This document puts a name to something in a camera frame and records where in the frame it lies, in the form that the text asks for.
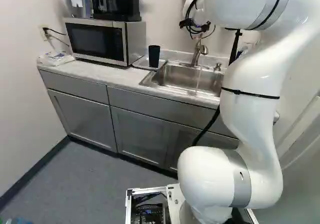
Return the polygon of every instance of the gray carpet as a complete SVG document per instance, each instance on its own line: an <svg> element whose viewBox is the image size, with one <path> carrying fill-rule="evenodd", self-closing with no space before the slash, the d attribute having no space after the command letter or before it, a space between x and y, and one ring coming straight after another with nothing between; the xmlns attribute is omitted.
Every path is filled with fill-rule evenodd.
<svg viewBox="0 0 320 224"><path fill-rule="evenodd" d="M124 224L126 189L175 179L70 143L1 212L34 224Z"/></svg>

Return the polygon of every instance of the baseboard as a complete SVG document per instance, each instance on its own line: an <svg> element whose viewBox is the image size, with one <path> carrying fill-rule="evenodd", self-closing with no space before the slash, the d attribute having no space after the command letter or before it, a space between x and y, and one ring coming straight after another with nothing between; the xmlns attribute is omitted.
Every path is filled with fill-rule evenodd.
<svg viewBox="0 0 320 224"><path fill-rule="evenodd" d="M122 154L119 154L119 153L114 153L114 152L109 151L107 149L103 149L103 148L101 148L99 146L95 146L95 145L86 143L86 142L84 142L82 140L78 140L78 139L76 139L74 137L70 137L70 140L75 142L75 143L77 143L77 144L83 145L83 146L85 146L87 148L90 148L92 150L95 150L95 151L98 151L100 153L103 153L105 155L109 155L109 156L112 156L112 157L115 157L115 158L119 158L121 160L128 161L128 162L130 162L132 164L141 166L141 167L143 167L145 169L148 169L148 170L152 170L152 171L157 172L159 174L162 174L162 175L174 178L174 179L178 179L178 177L177 177L178 175L176 173L172 172L172 171L162 169L160 167L157 167L157 166L142 162L140 160L131 158L131 157L126 156L126 155L122 155Z"/></svg>
<svg viewBox="0 0 320 224"><path fill-rule="evenodd" d="M54 148L52 148L41 160L39 160L27 173L25 173L9 190L0 197L0 211L12 200L12 198L23 189L28 182L46 165L54 156L61 151L70 139L66 136Z"/></svg>

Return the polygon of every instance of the sink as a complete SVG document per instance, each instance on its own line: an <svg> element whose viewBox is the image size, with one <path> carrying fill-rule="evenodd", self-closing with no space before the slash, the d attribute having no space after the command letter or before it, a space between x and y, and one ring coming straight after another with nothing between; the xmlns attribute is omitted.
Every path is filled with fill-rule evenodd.
<svg viewBox="0 0 320 224"><path fill-rule="evenodd" d="M157 72L150 72L140 85L197 97L219 97L224 72L213 67L187 66L168 62Z"/></svg>

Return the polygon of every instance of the robotic arm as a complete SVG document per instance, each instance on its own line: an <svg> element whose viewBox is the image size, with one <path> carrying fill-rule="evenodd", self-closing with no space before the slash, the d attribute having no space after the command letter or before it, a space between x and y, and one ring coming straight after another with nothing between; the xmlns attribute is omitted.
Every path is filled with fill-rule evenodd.
<svg viewBox="0 0 320 224"><path fill-rule="evenodd" d="M187 0L186 14L193 0ZM220 111L236 150L190 147L180 156L180 188L202 223L223 223L231 207L267 208L280 198L282 171L273 119L289 68L317 53L320 0L197 0L197 25L261 31L258 45L224 77Z"/></svg>

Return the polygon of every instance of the cabinet door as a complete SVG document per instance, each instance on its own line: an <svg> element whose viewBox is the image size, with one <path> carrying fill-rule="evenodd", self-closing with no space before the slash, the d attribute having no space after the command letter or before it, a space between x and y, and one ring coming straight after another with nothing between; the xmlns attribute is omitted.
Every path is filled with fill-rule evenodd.
<svg viewBox="0 0 320 224"><path fill-rule="evenodd" d="M170 123L116 107L111 112L119 153L163 166Z"/></svg>
<svg viewBox="0 0 320 224"><path fill-rule="evenodd" d="M171 170L177 170L177 161L180 154L192 145L193 140L201 132L201 130L176 123L171 123L170 129L171 134L165 166ZM238 146L238 140L212 132L207 132L199 140L197 145L220 149L236 149Z"/></svg>
<svg viewBox="0 0 320 224"><path fill-rule="evenodd" d="M116 152L108 105L53 90L48 93L69 135Z"/></svg>

